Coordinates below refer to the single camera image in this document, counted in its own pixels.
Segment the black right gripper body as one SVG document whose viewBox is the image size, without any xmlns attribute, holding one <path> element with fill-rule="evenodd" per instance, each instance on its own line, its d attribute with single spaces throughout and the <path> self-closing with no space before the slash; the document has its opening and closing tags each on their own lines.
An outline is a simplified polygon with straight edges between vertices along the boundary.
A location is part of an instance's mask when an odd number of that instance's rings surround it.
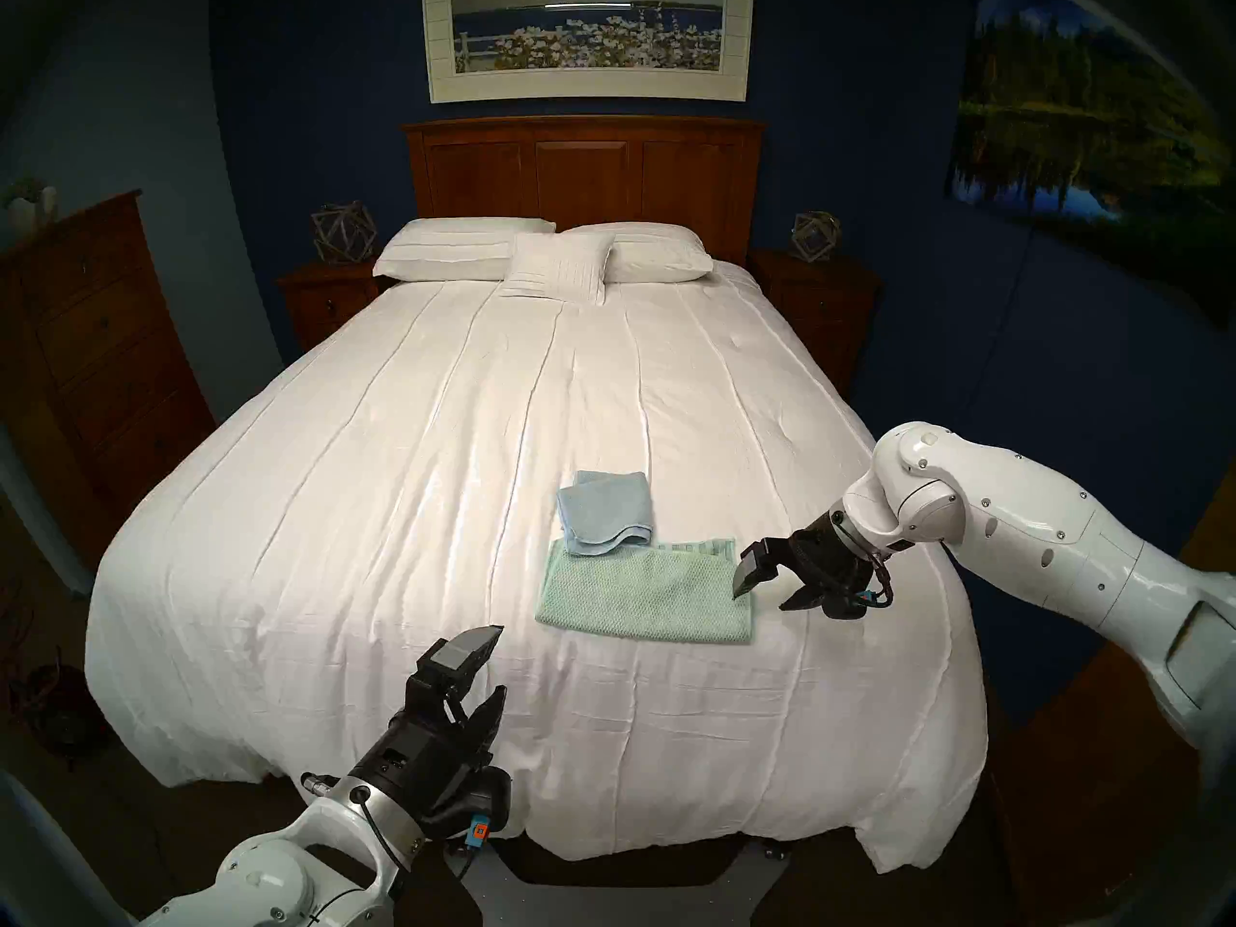
<svg viewBox="0 0 1236 927">
<path fill-rule="evenodd" d="M 781 567 L 789 569 L 801 586 L 826 587 L 821 607 L 874 607 L 874 564 L 847 548 L 832 515 L 821 515 L 787 538 L 765 539 L 787 539 L 787 559 Z"/>
</svg>

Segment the left gripper finger with grey pad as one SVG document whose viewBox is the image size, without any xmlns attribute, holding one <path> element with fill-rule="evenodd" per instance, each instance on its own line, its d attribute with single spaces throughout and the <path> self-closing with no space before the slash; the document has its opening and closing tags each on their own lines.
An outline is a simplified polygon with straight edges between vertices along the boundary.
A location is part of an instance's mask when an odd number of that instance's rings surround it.
<svg viewBox="0 0 1236 927">
<path fill-rule="evenodd" d="M 503 625 L 476 627 L 433 646 L 428 653 L 428 679 L 444 697 L 465 697 L 503 632 Z"/>
</svg>

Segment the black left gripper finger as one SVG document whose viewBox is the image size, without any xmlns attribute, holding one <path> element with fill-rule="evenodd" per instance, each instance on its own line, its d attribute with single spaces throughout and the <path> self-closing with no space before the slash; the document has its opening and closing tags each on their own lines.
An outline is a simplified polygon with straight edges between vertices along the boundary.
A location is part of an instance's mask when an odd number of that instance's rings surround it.
<svg viewBox="0 0 1236 927">
<path fill-rule="evenodd" d="M 508 688 L 498 685 L 467 718 L 467 749 L 470 764 L 492 763 L 492 745 L 497 738 Z"/>
</svg>

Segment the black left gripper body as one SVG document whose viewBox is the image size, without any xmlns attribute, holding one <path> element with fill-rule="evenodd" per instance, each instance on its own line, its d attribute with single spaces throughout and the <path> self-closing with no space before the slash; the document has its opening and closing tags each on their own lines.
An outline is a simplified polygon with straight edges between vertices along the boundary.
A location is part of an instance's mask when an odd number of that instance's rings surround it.
<svg viewBox="0 0 1236 927">
<path fill-rule="evenodd" d="M 447 714 L 441 686 L 409 677 L 403 707 L 352 768 L 352 776 L 420 819 L 441 810 L 480 766 L 465 728 Z"/>
</svg>

